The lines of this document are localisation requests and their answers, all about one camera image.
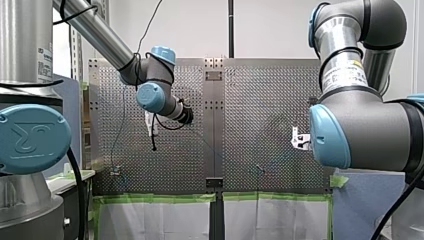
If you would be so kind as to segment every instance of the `blue joint cap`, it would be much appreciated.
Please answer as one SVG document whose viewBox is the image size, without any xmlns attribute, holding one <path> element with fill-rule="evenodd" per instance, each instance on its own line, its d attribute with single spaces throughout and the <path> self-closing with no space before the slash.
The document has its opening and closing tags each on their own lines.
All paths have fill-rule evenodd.
<svg viewBox="0 0 424 240">
<path fill-rule="evenodd" d="M 165 93 L 156 83 L 147 82 L 137 92 L 138 104 L 148 112 L 159 113 L 165 106 Z"/>
<path fill-rule="evenodd" d="M 417 93 L 408 96 L 408 99 L 414 100 L 419 103 L 424 103 L 424 93 Z"/>
<path fill-rule="evenodd" d="M 174 50 L 163 46 L 156 46 L 153 47 L 150 52 L 156 57 L 163 59 L 175 66 L 176 56 Z"/>
<path fill-rule="evenodd" d="M 62 114 L 37 104 L 0 110 L 0 172 L 31 174 L 59 162 L 71 144 L 71 128 Z"/>
<path fill-rule="evenodd" d="M 315 21 L 317 16 L 319 15 L 319 13 L 321 12 L 321 9 L 326 6 L 326 5 L 330 5 L 327 2 L 323 2 L 321 4 L 319 4 L 311 13 L 311 17 L 309 18 L 309 31 L 308 31 L 308 43 L 309 43 L 309 47 L 313 48 L 315 43 L 315 39 L 314 39 L 314 34 L 315 34 Z"/>
<path fill-rule="evenodd" d="M 350 148 L 342 127 L 324 105 L 310 108 L 311 143 L 314 158 L 327 167 L 349 168 Z"/>
</svg>

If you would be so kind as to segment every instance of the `green tape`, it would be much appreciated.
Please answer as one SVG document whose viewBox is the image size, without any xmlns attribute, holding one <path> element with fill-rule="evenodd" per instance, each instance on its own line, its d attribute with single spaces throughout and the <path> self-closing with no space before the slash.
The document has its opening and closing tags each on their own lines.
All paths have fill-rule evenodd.
<svg viewBox="0 0 424 240">
<path fill-rule="evenodd" d="M 88 89 L 88 82 L 82 82 L 82 83 L 81 83 L 81 89 L 82 89 L 83 91 L 86 91 L 86 90 Z"/>
<path fill-rule="evenodd" d="M 93 212 L 94 212 L 94 240 L 99 239 L 99 222 L 100 222 L 100 212 L 102 205 L 98 201 L 93 199 Z"/>
<path fill-rule="evenodd" d="M 231 193 L 223 193 L 224 201 L 249 201 L 258 200 L 257 192 L 231 192 Z"/>
<path fill-rule="evenodd" d="M 210 203 L 216 199 L 215 194 L 194 194 L 194 195 L 155 195 L 155 194 L 124 194 L 118 196 L 98 196 L 93 198 L 95 240 L 99 236 L 99 221 L 101 209 L 107 204 L 128 204 L 128 203 L 167 203 L 167 204 L 187 204 L 187 203 Z"/>
<path fill-rule="evenodd" d="M 275 199 L 306 202 L 328 202 L 329 194 L 291 194 L 291 193 L 269 193 L 269 192 L 242 192 L 224 193 L 224 201 L 256 201 L 258 199 Z"/>
<path fill-rule="evenodd" d="M 99 204 L 119 204 L 119 203 L 202 203 L 214 202 L 215 194 L 194 194 L 194 195 L 155 195 L 155 194 L 125 194 L 119 196 L 94 197 L 93 201 Z"/>
<path fill-rule="evenodd" d="M 330 176 L 330 187 L 332 188 L 342 188 L 346 185 L 347 181 L 349 181 L 348 177 L 339 176 L 339 175 L 331 175 Z"/>
<path fill-rule="evenodd" d="M 93 170 L 81 170 L 81 176 L 83 176 L 83 177 L 89 175 L 90 173 L 94 173 L 94 171 Z M 55 179 L 58 179 L 58 178 L 74 180 L 75 175 L 74 175 L 73 172 L 65 174 L 65 175 L 63 173 L 59 173 L 59 174 L 56 174 L 56 175 L 49 177 L 48 180 L 55 180 Z"/>
</svg>

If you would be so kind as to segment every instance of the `metal post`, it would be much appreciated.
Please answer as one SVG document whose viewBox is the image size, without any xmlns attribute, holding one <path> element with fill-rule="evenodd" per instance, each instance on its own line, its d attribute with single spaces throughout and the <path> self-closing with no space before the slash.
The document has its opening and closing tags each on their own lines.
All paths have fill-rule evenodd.
<svg viewBox="0 0 424 240">
<path fill-rule="evenodd" d="M 234 0 L 228 0 L 229 58 L 234 58 Z"/>
</svg>

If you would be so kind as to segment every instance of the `white wall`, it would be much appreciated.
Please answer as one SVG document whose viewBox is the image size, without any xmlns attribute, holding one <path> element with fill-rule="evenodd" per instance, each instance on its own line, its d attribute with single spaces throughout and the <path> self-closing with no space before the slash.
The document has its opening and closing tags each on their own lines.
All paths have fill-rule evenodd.
<svg viewBox="0 0 424 240">
<path fill-rule="evenodd" d="M 414 44 L 419 0 L 397 1 L 406 13 L 408 32 L 393 63 L 392 84 L 386 99 L 405 97 L 415 92 L 417 85 Z M 235 57 L 315 58 L 307 42 L 308 20 L 312 9 L 320 2 L 236 0 Z M 137 48 L 156 4 L 157 0 L 110 0 L 111 26 L 131 49 Z M 178 57 L 228 55 L 227 0 L 163 1 L 141 52 L 154 45 L 172 47 Z"/>
<path fill-rule="evenodd" d="M 53 10 L 53 21 L 60 20 Z M 69 26 L 66 23 L 53 27 L 53 73 L 71 77 L 71 55 L 69 49 Z"/>
</svg>

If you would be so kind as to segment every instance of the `white plastic sheet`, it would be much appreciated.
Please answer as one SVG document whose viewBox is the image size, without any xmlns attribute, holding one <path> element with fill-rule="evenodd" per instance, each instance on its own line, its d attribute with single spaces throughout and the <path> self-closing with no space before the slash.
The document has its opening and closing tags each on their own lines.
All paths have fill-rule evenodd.
<svg viewBox="0 0 424 240">
<path fill-rule="evenodd" d="M 224 200 L 226 239 L 331 239 L 331 197 L 257 196 Z"/>
<path fill-rule="evenodd" d="M 101 204 L 96 239 L 209 240 L 209 208 L 206 201 Z"/>
</svg>

